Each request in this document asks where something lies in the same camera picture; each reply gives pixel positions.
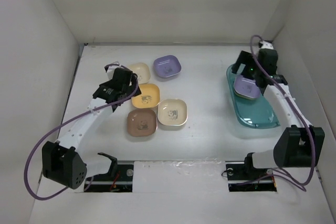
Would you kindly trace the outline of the cream panda plate back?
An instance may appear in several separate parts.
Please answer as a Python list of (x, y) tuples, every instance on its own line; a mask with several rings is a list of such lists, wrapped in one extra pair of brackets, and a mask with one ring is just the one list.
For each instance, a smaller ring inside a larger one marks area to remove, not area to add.
[(147, 64), (142, 63), (142, 62), (134, 63), (131, 65), (128, 65), (128, 68), (132, 70), (138, 76), (139, 84), (145, 84), (149, 82), (151, 78), (151, 74), (150, 74), (149, 66)]

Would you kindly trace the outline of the cream panda plate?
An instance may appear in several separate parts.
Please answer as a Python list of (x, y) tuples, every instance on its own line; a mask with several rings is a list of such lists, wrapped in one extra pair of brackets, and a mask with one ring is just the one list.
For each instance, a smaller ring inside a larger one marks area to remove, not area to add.
[(186, 123), (187, 104), (181, 99), (165, 99), (158, 105), (158, 121), (165, 126), (182, 126)]
[(149, 66), (147, 64), (142, 63), (142, 62), (134, 63), (131, 65), (128, 65), (128, 68), (132, 70), (138, 76), (139, 84), (145, 84), (149, 82), (151, 78), (151, 74), (150, 74)]

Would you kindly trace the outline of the purple panda plate front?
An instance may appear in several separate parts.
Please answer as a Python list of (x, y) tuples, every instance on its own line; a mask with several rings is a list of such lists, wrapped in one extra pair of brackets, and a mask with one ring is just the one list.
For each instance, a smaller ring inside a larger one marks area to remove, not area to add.
[(260, 97), (260, 89), (256, 85), (256, 81), (238, 75), (235, 78), (233, 90), (235, 94), (241, 98), (255, 100)]

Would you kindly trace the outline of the purple panda plate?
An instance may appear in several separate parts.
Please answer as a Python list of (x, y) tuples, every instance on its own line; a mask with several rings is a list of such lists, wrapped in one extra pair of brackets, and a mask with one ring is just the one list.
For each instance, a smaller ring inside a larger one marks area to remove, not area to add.
[(238, 75), (235, 78), (233, 90), (235, 94), (241, 98), (255, 100), (260, 97), (260, 89), (256, 85), (256, 81)]
[(159, 57), (154, 60), (153, 67), (156, 75), (160, 78), (169, 78), (179, 74), (182, 66), (174, 55)]

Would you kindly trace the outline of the yellow panda plate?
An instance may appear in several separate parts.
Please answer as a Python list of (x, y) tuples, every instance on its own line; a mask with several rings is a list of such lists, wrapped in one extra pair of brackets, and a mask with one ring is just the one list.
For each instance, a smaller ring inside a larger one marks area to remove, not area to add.
[(131, 99), (137, 109), (154, 108), (160, 103), (160, 89), (152, 83), (140, 85), (141, 94)]

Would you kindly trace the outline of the purple panda plate back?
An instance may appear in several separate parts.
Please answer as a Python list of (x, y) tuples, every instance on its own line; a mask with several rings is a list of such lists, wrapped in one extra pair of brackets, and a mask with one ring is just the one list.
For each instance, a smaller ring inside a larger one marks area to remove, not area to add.
[(154, 60), (153, 67), (156, 75), (160, 78), (169, 78), (179, 74), (182, 66), (174, 55), (159, 57)]

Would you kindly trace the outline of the brown panda plate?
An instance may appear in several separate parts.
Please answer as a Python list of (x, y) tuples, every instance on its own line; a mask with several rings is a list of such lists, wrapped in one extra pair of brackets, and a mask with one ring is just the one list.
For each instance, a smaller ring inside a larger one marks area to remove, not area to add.
[(145, 137), (157, 129), (156, 113), (151, 109), (136, 109), (127, 117), (127, 132), (133, 137)]

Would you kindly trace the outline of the teal plastic bin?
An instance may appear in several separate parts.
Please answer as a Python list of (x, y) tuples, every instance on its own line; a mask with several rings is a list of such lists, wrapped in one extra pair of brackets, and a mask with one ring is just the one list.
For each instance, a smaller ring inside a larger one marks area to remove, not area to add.
[(226, 70), (226, 77), (230, 90), (230, 96), (233, 102), (234, 111), (238, 122), (253, 129), (271, 129), (278, 127), (279, 121), (268, 101), (261, 95), (258, 99), (248, 100), (237, 96), (233, 90), (235, 78), (240, 75), (241, 71), (236, 74), (232, 73), (233, 65)]

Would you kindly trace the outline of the cream panda plate front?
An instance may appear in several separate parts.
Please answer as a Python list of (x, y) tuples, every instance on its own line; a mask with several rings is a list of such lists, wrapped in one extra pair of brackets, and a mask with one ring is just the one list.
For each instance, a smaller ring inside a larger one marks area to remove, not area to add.
[(158, 121), (165, 126), (182, 126), (186, 123), (187, 104), (181, 99), (165, 99), (158, 105)]

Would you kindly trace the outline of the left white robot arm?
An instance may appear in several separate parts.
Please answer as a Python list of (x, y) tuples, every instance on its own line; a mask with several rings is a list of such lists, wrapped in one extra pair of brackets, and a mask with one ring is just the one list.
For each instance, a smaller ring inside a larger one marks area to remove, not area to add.
[(93, 93), (84, 115), (75, 119), (69, 131), (56, 142), (48, 141), (43, 145), (43, 176), (77, 189), (87, 177), (92, 176), (94, 170), (81, 157), (85, 145), (118, 106), (140, 94), (136, 73), (122, 67), (112, 70), (111, 79), (100, 84)]

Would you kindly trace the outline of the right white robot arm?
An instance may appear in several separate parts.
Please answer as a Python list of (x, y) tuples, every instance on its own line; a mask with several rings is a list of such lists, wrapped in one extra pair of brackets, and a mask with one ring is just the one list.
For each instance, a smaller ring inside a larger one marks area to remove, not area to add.
[(314, 169), (324, 142), (324, 130), (305, 118), (287, 80), (277, 74), (277, 60), (272, 47), (261, 48), (256, 58), (242, 50), (226, 71), (239, 123), (252, 129), (281, 126), (283, 130), (273, 149), (247, 154), (241, 171), (250, 179), (272, 168)]

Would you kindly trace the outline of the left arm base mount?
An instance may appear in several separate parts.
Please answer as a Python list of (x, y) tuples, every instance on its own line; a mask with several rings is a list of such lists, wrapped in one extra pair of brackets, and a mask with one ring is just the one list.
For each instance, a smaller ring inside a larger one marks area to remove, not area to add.
[(133, 188), (134, 163), (118, 164), (116, 172), (94, 175), (84, 183), (85, 193), (131, 193)]

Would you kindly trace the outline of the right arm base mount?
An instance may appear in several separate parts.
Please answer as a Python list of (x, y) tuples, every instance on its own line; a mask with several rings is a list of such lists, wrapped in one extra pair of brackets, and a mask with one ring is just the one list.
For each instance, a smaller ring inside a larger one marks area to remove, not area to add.
[(226, 162), (221, 175), (227, 178), (228, 190), (231, 193), (277, 191), (270, 169), (249, 169), (243, 162)]

